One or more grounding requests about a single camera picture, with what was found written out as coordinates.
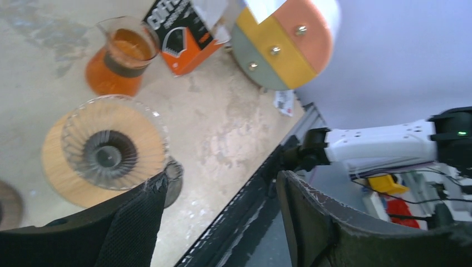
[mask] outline orange liquid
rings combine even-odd
[[[132,57],[133,60],[145,60],[150,57],[149,47],[141,37],[131,31],[122,30],[112,41],[115,48]],[[142,75],[128,78],[111,71],[104,62],[106,47],[100,49],[90,60],[85,70],[88,85],[98,95],[121,94],[135,96],[141,87]]]

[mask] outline orange box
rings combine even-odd
[[[227,41],[214,37],[217,29],[207,29],[189,0],[157,0],[144,22],[159,36],[162,57],[176,75],[191,72]]]

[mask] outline red object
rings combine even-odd
[[[412,216],[406,202],[400,199],[393,199],[393,200],[387,201],[387,213]],[[409,226],[412,228],[420,228],[420,225],[414,219],[391,218],[391,221],[394,224],[401,224],[401,225]]]

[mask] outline concrete tabletop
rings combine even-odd
[[[104,44],[94,25],[142,18],[154,0],[8,0],[0,3],[0,180],[24,201],[21,226],[81,211],[48,184],[45,135],[62,116],[96,97],[84,69]],[[174,77],[158,57],[136,98],[169,129],[170,153],[185,169],[180,197],[164,211],[153,266],[173,266],[303,115],[273,106],[232,57],[217,51],[192,73]]]

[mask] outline small paper label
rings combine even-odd
[[[206,28],[212,30],[228,7],[228,0],[193,0],[192,4]]]
[[[276,99],[274,106],[284,115],[293,116],[293,103],[295,100],[295,93],[293,90],[276,91]]]

